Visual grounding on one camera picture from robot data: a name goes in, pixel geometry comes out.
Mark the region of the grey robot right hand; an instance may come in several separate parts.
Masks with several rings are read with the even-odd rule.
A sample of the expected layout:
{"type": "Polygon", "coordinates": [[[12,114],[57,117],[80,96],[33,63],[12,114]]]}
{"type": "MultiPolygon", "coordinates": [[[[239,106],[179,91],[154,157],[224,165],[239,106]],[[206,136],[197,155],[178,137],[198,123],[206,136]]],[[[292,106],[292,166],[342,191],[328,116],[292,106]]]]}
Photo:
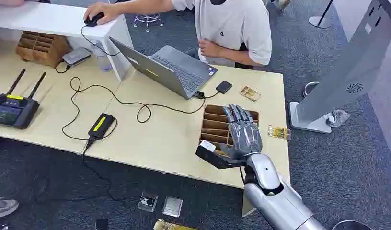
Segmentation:
{"type": "Polygon", "coordinates": [[[232,147],[220,144],[221,150],[232,159],[242,159],[261,153],[263,145],[258,124],[254,122],[248,110],[239,105],[229,104],[223,108],[228,118],[228,129],[232,138],[232,147]]]}

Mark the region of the person's left hand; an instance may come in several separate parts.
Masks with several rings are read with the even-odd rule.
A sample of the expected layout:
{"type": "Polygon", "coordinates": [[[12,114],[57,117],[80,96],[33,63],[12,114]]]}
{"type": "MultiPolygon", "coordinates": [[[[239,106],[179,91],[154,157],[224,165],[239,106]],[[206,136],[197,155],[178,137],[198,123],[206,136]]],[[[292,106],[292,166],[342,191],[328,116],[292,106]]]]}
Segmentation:
{"type": "Polygon", "coordinates": [[[221,57],[222,47],[218,44],[206,39],[201,39],[199,42],[200,52],[205,57],[218,58],[221,57]]]}

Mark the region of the person's right hand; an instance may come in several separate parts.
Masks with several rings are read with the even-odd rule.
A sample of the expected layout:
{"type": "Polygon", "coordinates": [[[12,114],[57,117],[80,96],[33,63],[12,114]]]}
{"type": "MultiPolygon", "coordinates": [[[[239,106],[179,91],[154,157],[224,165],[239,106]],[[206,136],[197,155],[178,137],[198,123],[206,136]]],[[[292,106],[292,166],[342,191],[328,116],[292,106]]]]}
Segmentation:
{"type": "Polygon", "coordinates": [[[120,12],[116,4],[97,2],[87,8],[83,21],[89,22],[89,24],[96,21],[96,25],[103,25],[116,19],[119,15],[120,12]]]}

